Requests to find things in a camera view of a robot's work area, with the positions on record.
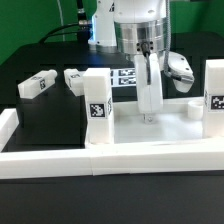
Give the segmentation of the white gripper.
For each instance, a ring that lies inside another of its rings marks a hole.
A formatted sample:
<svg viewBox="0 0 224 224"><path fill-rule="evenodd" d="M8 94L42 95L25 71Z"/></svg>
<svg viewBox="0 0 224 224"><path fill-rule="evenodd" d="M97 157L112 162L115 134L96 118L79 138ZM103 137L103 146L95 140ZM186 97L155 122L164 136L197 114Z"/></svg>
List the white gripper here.
<svg viewBox="0 0 224 224"><path fill-rule="evenodd" d="M134 56L138 109L144 114L145 124L153 124L154 114L163 106L161 62L163 59L159 59L156 53L152 53L148 58L143 55ZM187 59L178 53L170 52L168 68L175 88L179 92L187 93L194 83L193 71Z"/></svg>

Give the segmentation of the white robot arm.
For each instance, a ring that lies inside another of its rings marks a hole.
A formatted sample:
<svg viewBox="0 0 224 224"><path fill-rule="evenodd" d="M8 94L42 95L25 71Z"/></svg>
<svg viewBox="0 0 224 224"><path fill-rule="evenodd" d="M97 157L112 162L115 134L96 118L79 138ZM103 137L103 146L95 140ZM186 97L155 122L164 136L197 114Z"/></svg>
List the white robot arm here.
<svg viewBox="0 0 224 224"><path fill-rule="evenodd" d="M187 59L170 50L170 0L96 1L89 47L119 51L134 63L138 109L150 124L163 106L162 75L183 93L194 83Z"/></svg>

